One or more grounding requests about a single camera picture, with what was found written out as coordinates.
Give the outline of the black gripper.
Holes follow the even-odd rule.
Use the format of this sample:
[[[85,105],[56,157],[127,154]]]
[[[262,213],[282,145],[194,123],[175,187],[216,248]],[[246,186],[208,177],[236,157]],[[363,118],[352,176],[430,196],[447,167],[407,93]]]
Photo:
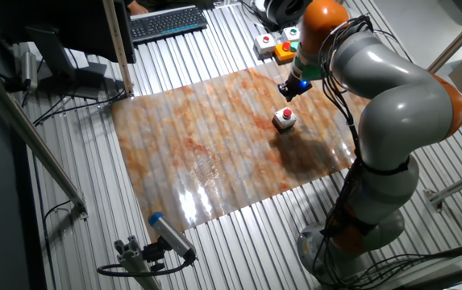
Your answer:
[[[291,102],[295,97],[311,89],[312,84],[308,80],[301,80],[290,74],[286,83],[279,84],[277,88],[285,100]]]

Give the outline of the person's bare hand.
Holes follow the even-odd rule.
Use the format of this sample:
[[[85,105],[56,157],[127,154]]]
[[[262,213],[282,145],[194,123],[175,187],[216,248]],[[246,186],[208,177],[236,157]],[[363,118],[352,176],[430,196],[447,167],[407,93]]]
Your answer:
[[[125,3],[131,15],[143,15],[148,13],[148,9],[141,6],[136,0],[126,0]]]

